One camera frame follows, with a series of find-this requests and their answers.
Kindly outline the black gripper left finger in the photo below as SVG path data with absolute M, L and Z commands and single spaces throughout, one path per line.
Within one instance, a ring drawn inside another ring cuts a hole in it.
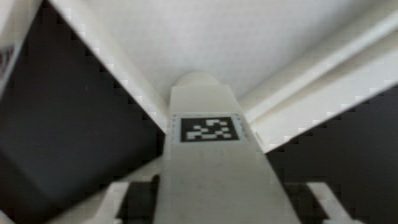
M 159 181 L 114 182 L 100 208 L 82 224 L 153 224 Z

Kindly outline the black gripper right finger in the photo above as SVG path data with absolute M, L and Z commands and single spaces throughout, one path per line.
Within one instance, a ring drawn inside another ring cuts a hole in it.
M 290 182 L 285 189 L 301 224 L 365 224 L 352 217 L 326 182 Z

